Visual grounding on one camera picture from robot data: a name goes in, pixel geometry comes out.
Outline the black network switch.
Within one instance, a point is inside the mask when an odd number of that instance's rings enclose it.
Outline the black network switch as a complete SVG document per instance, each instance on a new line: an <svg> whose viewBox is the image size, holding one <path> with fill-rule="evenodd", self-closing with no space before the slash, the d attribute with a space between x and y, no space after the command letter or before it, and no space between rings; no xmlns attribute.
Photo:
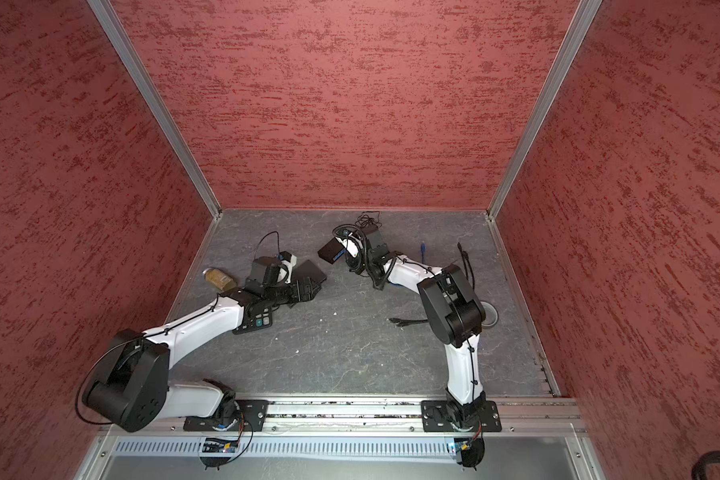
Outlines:
<svg viewBox="0 0 720 480"><path fill-rule="evenodd" d="M316 285L322 285L327 280L327 275L312 260L299 263L291 275L293 282L304 283L307 280Z"/></svg>
<svg viewBox="0 0 720 480"><path fill-rule="evenodd" d="M347 253L348 241L333 237L318 250L318 256L323 261L333 265Z"/></svg>

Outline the black power adapter with cable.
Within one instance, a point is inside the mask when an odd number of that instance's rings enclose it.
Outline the black power adapter with cable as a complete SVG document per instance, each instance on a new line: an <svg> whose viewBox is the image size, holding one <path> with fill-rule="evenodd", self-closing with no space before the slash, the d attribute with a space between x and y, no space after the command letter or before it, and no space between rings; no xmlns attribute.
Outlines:
<svg viewBox="0 0 720 480"><path fill-rule="evenodd" d="M363 232L378 229L382 226L380 220L381 212L376 211L363 211L355 220L355 225Z"/></svg>

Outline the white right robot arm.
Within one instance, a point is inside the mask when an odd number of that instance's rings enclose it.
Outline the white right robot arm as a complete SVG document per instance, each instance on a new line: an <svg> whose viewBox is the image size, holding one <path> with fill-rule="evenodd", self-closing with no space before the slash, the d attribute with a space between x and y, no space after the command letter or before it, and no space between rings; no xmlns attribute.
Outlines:
<svg viewBox="0 0 720 480"><path fill-rule="evenodd" d="M374 288L393 284L420 296L426 323L445 348L446 418L460 430L477 426L486 402L477 360L486 311L462 269L430 266L392 251L376 227L339 226L333 236L350 269L367 274Z"/></svg>

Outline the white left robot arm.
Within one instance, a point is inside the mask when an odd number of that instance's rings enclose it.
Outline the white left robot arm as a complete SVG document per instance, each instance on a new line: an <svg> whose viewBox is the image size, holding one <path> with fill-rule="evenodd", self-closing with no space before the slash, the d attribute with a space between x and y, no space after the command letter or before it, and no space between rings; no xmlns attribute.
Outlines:
<svg viewBox="0 0 720 480"><path fill-rule="evenodd" d="M223 334L270 327L277 309L313 300L326 279L313 262L288 252L254 259L245 282L207 306L159 327L118 332L78 387L75 409L88 408L100 415L101 425L130 433L164 418L198 420L220 432L243 430L231 387L211 379L175 382L171 370Z"/></svg>

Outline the black calculator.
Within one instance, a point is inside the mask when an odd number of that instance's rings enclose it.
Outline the black calculator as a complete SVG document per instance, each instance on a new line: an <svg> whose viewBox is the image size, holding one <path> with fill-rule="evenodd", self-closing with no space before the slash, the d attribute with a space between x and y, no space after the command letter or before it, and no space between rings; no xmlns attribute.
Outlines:
<svg viewBox="0 0 720 480"><path fill-rule="evenodd" d="M277 307L273 306L247 308L243 313L240 325L232 333L242 335L271 327L276 310Z"/></svg>

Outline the glass jar with brown contents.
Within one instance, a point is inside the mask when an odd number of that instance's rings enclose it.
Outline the glass jar with brown contents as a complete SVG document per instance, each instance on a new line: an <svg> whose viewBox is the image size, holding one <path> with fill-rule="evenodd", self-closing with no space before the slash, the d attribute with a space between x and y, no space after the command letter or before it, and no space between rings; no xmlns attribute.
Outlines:
<svg viewBox="0 0 720 480"><path fill-rule="evenodd" d="M238 283L235 278L219 268L206 268L203 271L203 278L221 294L234 291L238 287Z"/></svg>

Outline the brown tape roll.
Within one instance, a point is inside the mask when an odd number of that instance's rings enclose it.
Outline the brown tape roll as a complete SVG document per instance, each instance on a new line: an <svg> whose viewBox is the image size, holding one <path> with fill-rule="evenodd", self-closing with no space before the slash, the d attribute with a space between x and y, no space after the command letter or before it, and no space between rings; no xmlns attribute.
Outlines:
<svg viewBox="0 0 720 480"><path fill-rule="evenodd" d="M499 313L497 309L489 302L482 301L481 305L485 312L485 319L482 322L484 328L493 328L499 321Z"/></svg>

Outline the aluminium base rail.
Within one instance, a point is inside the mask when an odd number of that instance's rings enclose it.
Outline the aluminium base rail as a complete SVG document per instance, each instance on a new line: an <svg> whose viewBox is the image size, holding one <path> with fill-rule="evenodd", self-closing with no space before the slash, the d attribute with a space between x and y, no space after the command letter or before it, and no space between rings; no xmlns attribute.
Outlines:
<svg viewBox="0 0 720 480"><path fill-rule="evenodd" d="M416 396L270 396L236 400L242 418L269 436L416 436L482 433L485 437L587 437L574 399L491 398L458 426L444 399Z"/></svg>

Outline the aluminium left corner post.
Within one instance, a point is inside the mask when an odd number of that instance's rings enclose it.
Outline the aluminium left corner post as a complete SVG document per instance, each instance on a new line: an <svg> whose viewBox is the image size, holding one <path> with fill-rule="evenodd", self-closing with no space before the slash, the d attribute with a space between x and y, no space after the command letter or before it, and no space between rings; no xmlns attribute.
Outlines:
<svg viewBox="0 0 720 480"><path fill-rule="evenodd" d="M125 27L121 23L112 3L104 0L88 0L87 4L115 49L211 216L214 219L220 218L223 212L220 202L213 193L195 156L191 152L165 101L152 81L146 66L129 39Z"/></svg>

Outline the aluminium corner post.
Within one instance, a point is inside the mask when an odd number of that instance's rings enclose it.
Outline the aluminium corner post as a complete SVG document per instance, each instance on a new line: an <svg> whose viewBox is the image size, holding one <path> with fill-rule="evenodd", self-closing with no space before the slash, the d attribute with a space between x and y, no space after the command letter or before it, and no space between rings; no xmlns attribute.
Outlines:
<svg viewBox="0 0 720 480"><path fill-rule="evenodd" d="M528 122L487 210L487 220L489 222L495 222L498 219L501 208L510 193L512 185L525 163L526 157L541 130L601 5L601 0L581 0L578 3L570 25L534 104Z"/></svg>
<svg viewBox="0 0 720 480"><path fill-rule="evenodd" d="M88 0L87 4L115 49L211 216L214 219L220 218L223 212L220 202L213 193L195 156L191 152L165 101L152 81L146 66L129 39L125 27L121 23L112 3L104 0Z"/></svg>

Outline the aluminium right corner post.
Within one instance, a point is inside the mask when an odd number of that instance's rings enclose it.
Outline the aluminium right corner post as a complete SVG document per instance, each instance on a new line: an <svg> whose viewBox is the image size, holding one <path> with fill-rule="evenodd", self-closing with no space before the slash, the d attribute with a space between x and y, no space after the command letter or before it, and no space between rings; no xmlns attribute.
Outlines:
<svg viewBox="0 0 720 480"><path fill-rule="evenodd" d="M510 193L512 185L525 163L526 157L541 130L601 5L601 0L581 0L578 3L570 25L534 104L528 122L487 210L487 220L489 222L495 222L498 219L501 208Z"/></svg>

